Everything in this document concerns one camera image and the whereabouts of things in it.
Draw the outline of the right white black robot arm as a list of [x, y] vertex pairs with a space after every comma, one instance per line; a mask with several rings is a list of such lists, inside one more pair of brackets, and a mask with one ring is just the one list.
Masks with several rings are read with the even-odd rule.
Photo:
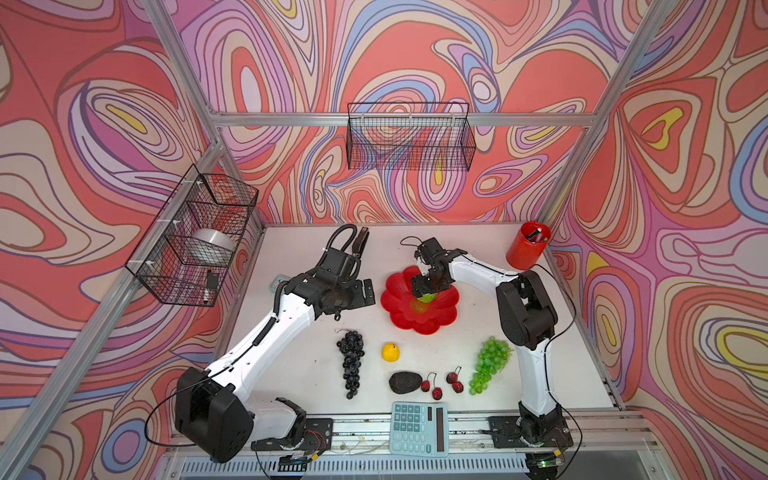
[[420, 273], [411, 280], [414, 297], [438, 294], [464, 283], [497, 301], [500, 327], [514, 346], [522, 382], [517, 431], [531, 447], [573, 445], [563, 408], [551, 391], [548, 347], [556, 337], [558, 314], [539, 277], [491, 266], [462, 249], [445, 249], [434, 237], [415, 247]]

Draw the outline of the red flower-shaped fruit bowl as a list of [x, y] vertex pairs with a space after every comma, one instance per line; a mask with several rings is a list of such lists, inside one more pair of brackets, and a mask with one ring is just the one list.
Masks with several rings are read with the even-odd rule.
[[429, 336], [456, 321], [460, 294], [455, 287], [450, 287], [437, 294], [432, 303], [424, 304], [411, 291], [411, 280], [419, 274], [418, 267], [409, 266], [390, 275], [381, 295], [381, 306], [397, 328]]

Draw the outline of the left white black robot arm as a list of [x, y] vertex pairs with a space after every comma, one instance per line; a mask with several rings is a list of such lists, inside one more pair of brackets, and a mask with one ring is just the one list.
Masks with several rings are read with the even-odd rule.
[[341, 247], [328, 241], [312, 268], [278, 284], [271, 310], [236, 346], [179, 377], [175, 428], [212, 461], [226, 463], [254, 442], [305, 446], [311, 434], [303, 408], [285, 397], [254, 405], [248, 400], [282, 350], [316, 320], [340, 320], [347, 310], [374, 305], [371, 280], [358, 277], [369, 231], [345, 224], [333, 234], [343, 232], [350, 237]]

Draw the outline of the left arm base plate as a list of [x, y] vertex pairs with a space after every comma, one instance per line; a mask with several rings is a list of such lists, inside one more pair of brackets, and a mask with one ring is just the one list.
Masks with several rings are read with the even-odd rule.
[[334, 420], [330, 417], [309, 418], [280, 439], [253, 441], [255, 452], [312, 453], [324, 452], [332, 447]]

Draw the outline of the dark fake avocado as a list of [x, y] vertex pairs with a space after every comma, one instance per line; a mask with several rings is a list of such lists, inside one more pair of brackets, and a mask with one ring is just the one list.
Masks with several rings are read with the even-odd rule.
[[423, 377], [412, 371], [398, 371], [388, 380], [390, 390], [397, 395], [406, 395], [421, 389]]

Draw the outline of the bumpy green fake fruit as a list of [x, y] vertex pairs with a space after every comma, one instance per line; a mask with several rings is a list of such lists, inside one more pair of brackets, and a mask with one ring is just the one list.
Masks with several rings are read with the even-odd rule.
[[425, 294], [417, 298], [418, 301], [424, 304], [430, 304], [437, 298], [437, 294]]

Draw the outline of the green fake grape bunch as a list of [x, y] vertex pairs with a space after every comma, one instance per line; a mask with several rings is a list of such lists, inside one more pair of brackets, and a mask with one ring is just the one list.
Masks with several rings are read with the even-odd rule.
[[476, 355], [474, 372], [469, 382], [469, 393], [479, 395], [485, 392], [493, 377], [508, 365], [513, 352], [513, 347], [505, 340], [496, 337], [485, 340]]

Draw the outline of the yellow fake lemon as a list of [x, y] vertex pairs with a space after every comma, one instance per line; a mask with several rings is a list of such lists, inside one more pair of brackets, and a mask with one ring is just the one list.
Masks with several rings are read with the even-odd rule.
[[400, 358], [400, 348], [395, 343], [387, 343], [381, 350], [381, 357], [389, 363], [397, 362]]

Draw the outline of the black fake grape bunch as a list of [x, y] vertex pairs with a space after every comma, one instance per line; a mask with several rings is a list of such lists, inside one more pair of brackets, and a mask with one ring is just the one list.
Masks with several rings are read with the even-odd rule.
[[365, 356], [363, 336], [356, 330], [346, 330], [337, 340], [336, 347], [343, 357], [342, 378], [346, 390], [345, 397], [352, 400], [358, 395], [360, 389], [360, 369]]

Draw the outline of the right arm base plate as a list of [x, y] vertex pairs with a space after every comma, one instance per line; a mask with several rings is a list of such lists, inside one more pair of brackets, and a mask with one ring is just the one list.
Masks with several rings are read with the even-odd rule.
[[570, 429], [562, 417], [491, 416], [488, 424], [488, 435], [497, 449], [566, 450], [574, 446]]

